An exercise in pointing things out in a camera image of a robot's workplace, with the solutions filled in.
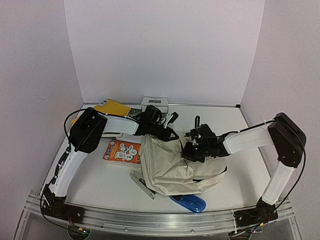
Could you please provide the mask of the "beige canvas student bag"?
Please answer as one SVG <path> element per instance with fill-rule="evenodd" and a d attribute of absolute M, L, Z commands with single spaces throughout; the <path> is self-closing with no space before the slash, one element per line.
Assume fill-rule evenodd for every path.
<path fill-rule="evenodd" d="M 225 158 L 207 157 L 203 163 L 182 157 L 191 141 L 184 131 L 168 142 L 154 136 L 142 138 L 141 171 L 146 186 L 164 196 L 203 194 L 215 190 L 227 171 Z"/>

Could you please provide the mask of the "silver black stapler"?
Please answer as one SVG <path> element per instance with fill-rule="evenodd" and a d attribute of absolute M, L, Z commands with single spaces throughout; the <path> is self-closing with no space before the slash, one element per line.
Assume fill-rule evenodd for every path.
<path fill-rule="evenodd" d="M 129 177 L 148 197 L 152 200 L 156 198 L 156 192 L 147 187 L 142 173 L 133 171 L 129 174 Z"/>

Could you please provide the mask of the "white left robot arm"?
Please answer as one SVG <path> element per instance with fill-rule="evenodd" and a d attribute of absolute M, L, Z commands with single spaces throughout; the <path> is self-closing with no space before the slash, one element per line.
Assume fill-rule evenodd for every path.
<path fill-rule="evenodd" d="M 161 111 L 153 105 L 147 106 L 145 111 L 134 117 L 104 113 L 93 107 L 79 109 L 78 113 L 79 118 L 70 130 L 65 131 L 68 146 L 56 165 L 52 179 L 42 192 L 46 214 L 57 218 L 71 212 L 71 207 L 65 203 L 71 180 L 83 160 L 97 149 L 104 133 L 151 135 L 164 142 L 179 138 L 168 126 L 175 122 L 178 113 L 173 112 L 162 122 Z"/>

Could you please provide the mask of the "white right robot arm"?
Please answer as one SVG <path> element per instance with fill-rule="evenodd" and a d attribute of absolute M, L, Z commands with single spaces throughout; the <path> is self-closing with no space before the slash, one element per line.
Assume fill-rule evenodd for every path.
<path fill-rule="evenodd" d="M 284 112 L 264 123 L 221 135 L 216 135 L 207 124 L 202 124 L 187 132 L 186 136 L 191 140 L 183 146 L 182 157 L 193 162 L 203 163 L 210 157 L 228 157 L 256 148 L 274 149 L 277 162 L 262 196 L 255 207 L 234 213 L 239 226 L 276 220 L 279 197 L 294 171 L 306 165 L 306 134 Z"/>

